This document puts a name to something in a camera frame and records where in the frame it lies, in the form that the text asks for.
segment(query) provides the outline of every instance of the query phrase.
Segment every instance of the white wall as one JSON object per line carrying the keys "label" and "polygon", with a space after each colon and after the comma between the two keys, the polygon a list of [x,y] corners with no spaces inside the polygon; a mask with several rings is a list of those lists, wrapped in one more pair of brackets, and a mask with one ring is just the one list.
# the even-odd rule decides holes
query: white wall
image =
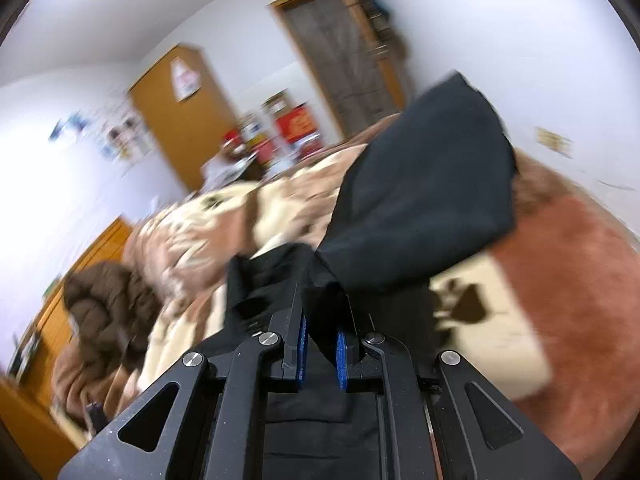
{"label": "white wall", "polygon": [[[607,0],[380,0],[424,90],[459,70],[514,144],[640,234],[640,52]],[[573,141],[568,159],[535,127]]]}
{"label": "white wall", "polygon": [[338,130],[268,5],[275,0],[214,0],[185,20],[140,64],[140,75],[176,43],[204,50],[206,61],[238,114],[259,108],[284,88],[295,104],[308,102],[328,142]]}
{"label": "white wall", "polygon": [[0,88],[0,368],[42,306],[49,283],[63,274],[118,215],[147,215],[155,196],[186,193],[157,153],[124,176],[81,140],[61,150],[47,140],[56,122],[103,104],[128,88],[134,64],[59,70]]}

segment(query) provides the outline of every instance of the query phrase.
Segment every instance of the wooden furniture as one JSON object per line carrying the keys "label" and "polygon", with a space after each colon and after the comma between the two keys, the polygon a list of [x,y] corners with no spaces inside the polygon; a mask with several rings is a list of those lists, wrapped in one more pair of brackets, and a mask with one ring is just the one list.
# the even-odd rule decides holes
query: wooden furniture
{"label": "wooden furniture", "polygon": [[358,0],[277,0],[271,4],[320,93],[349,139],[406,98],[400,79]]}
{"label": "wooden furniture", "polygon": [[[171,78],[171,62],[177,57],[200,73],[200,89],[180,102]],[[185,186],[200,189],[200,167],[219,151],[223,135],[237,123],[200,50],[174,46],[134,83],[129,94]]]}
{"label": "wooden furniture", "polygon": [[[131,228],[117,218],[78,258],[69,272],[103,260],[119,261]],[[51,376],[56,357],[71,340],[61,280],[31,325],[41,334],[40,346],[18,386],[0,379],[0,418],[25,457],[43,480],[54,480],[77,452],[49,415],[53,397]],[[25,341],[30,332],[24,335]]]}

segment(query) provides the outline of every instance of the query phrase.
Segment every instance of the wooden cabinet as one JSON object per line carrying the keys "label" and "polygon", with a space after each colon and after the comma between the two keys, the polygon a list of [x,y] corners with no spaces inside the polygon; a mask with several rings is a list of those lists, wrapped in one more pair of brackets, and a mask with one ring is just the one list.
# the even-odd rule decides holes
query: wooden cabinet
{"label": "wooden cabinet", "polygon": [[[171,62],[177,57],[200,73],[200,89],[180,102],[171,78]],[[218,152],[223,135],[237,123],[200,50],[174,46],[129,93],[185,186],[200,189],[200,167]]]}
{"label": "wooden cabinet", "polygon": [[[117,218],[69,272],[104,260],[120,261],[130,234],[131,227]],[[21,384],[17,386],[12,380],[0,377],[0,419],[43,480],[55,480],[62,466],[77,452],[49,415],[53,367],[72,336],[63,303],[63,282],[56,285],[33,321],[33,327],[40,332],[40,345]]]}

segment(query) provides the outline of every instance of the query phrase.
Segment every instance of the brown jacket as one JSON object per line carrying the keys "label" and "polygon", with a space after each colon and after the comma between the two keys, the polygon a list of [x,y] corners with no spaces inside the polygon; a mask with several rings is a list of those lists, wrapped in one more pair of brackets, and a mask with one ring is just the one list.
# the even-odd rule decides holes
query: brown jacket
{"label": "brown jacket", "polygon": [[103,378],[121,362],[130,370],[142,364],[161,303],[136,270],[101,262],[71,273],[64,298],[88,378]]}

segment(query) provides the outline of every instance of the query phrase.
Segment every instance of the ceiling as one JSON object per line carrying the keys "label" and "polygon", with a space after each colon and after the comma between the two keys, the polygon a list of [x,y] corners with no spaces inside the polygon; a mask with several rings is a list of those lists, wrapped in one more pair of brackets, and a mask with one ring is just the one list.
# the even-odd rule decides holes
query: ceiling
{"label": "ceiling", "polygon": [[142,59],[213,0],[31,0],[0,46],[0,86],[65,66]]}

